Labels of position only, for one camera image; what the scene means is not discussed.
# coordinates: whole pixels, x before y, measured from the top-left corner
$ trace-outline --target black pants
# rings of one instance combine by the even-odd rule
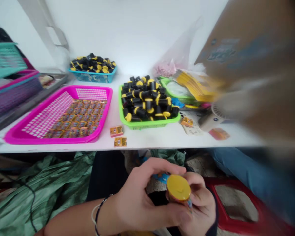
[[[125,158],[120,151],[98,151],[96,153],[86,201],[105,198],[116,194],[128,178],[125,169]],[[149,197],[156,206],[167,204],[165,191],[154,192]],[[172,236],[180,236],[177,227],[168,228]],[[206,233],[206,236],[216,236],[217,220]]]

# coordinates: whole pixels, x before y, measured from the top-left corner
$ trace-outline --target plastic bag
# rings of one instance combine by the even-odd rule
[[[161,59],[153,66],[154,77],[170,77],[177,69],[188,70],[190,47],[196,31],[202,26],[202,18],[199,17],[191,26],[176,40]]]
[[[175,81],[169,82],[166,86],[167,86],[167,89],[176,97],[192,96],[192,94],[189,92],[189,90],[186,87],[179,85]]]

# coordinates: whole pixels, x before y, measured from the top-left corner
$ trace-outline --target pink plastic bag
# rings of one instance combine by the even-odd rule
[[[199,17],[191,26],[176,40],[161,59],[153,66],[154,77],[170,77],[177,69],[189,68],[190,47],[196,31],[202,26]]]

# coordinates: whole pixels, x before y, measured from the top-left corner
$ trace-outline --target bracelet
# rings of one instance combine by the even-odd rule
[[[97,222],[97,218],[98,218],[98,213],[99,213],[99,211],[100,211],[102,205],[104,204],[104,202],[106,202],[107,199],[108,199],[110,196],[112,196],[112,195],[113,195],[113,194],[109,195],[108,197],[105,197],[105,198],[102,200],[102,202],[101,202],[99,205],[97,205],[96,207],[94,207],[94,209],[92,210],[92,215],[91,215],[91,217],[92,217],[92,221],[93,221],[93,223],[95,224],[95,234],[96,234],[96,236],[100,236],[99,233],[98,233],[98,231],[97,231],[97,223],[96,223],[96,222]],[[95,211],[97,208],[98,208],[98,211],[97,211],[96,216],[95,216],[95,219],[94,219],[94,217],[93,217],[93,215],[94,215],[94,211]]]

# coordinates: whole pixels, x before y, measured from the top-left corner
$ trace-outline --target red plastic stool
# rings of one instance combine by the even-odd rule
[[[204,181],[216,196],[220,229],[244,235],[295,235],[295,229],[292,226],[274,216],[264,203],[239,180],[204,177]],[[245,222],[230,218],[216,192],[216,185],[226,185],[245,193],[258,212],[258,221]]]

